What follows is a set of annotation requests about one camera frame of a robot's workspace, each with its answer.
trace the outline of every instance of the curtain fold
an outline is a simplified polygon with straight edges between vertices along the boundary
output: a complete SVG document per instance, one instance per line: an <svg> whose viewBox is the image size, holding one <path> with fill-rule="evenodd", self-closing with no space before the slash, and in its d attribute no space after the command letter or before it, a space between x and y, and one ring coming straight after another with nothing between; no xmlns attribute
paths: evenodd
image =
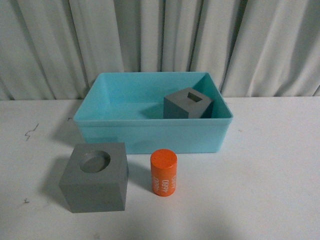
<svg viewBox="0 0 320 240"><path fill-rule="evenodd" d="M320 85L317 0L248 1L222 94L313 96Z"/></svg>
<svg viewBox="0 0 320 240"><path fill-rule="evenodd" d="M209 72L225 97L320 96L319 0L2 0L0 100L102 72Z"/></svg>

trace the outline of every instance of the plastic bin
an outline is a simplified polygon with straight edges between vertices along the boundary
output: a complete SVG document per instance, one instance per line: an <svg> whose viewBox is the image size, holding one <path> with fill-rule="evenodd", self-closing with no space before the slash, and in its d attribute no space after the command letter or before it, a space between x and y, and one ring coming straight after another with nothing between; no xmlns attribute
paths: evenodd
<svg viewBox="0 0 320 240"><path fill-rule="evenodd" d="M214 100L211 118L163 119L164 96L188 87ZM215 153L232 119L207 72L101 73L73 118L87 143L124 142L128 154Z"/></svg>

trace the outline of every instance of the orange wooden cylinder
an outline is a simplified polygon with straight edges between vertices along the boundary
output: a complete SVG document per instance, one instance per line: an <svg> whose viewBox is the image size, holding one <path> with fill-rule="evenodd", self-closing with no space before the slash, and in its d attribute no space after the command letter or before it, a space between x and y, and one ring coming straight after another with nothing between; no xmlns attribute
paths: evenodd
<svg viewBox="0 0 320 240"><path fill-rule="evenodd" d="M152 190L161 197L167 197L176 190L177 155L169 149L159 149L150 158Z"/></svg>

